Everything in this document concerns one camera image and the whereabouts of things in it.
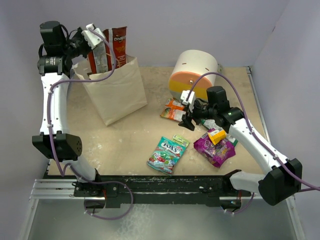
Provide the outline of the red Doritos bag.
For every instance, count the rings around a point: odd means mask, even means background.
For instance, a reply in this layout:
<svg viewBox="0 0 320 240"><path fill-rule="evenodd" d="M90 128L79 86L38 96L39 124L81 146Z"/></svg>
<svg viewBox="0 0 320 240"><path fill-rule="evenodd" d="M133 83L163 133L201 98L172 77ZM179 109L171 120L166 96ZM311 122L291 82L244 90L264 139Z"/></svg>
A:
<svg viewBox="0 0 320 240"><path fill-rule="evenodd" d="M115 56L115 68L120 68L127 63L126 58L126 36L127 26L106 28L102 31L106 41L113 50ZM112 70L114 59L110 48L101 42L87 56L91 73L101 74Z"/></svg>

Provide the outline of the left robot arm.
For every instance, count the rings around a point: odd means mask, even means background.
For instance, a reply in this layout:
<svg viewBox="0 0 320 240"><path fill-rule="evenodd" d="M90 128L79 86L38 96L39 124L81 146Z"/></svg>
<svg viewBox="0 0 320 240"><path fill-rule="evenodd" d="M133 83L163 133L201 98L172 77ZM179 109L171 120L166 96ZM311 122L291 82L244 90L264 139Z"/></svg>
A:
<svg viewBox="0 0 320 240"><path fill-rule="evenodd" d="M33 146L58 168L70 167L91 196L103 191L97 171L82 157L82 141L70 134L67 121L67 95L74 58L86 57L102 43L103 33L94 24L76 29L70 36L58 21L40 25L43 43L38 49L37 68L43 89L43 117L39 134L32 136Z"/></svg>

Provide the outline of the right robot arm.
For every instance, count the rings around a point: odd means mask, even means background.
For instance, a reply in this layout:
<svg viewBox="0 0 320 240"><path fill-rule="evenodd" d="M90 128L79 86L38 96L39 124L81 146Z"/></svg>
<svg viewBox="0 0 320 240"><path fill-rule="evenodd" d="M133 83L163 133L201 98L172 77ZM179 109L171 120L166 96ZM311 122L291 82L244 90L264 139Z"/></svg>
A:
<svg viewBox="0 0 320 240"><path fill-rule="evenodd" d="M259 194L271 206L298 193L301 190L299 179L303 166L294 158L288 159L265 140L253 125L246 121L244 112L231 107L226 91L221 86L212 86L206 90L208 102L196 98L193 91L184 90L180 100L186 113L180 126L191 131L193 122L199 124L202 119L214 120L227 133L234 137L249 152L262 169L262 174L235 170L227 174L222 190L228 196L239 190Z"/></svg>

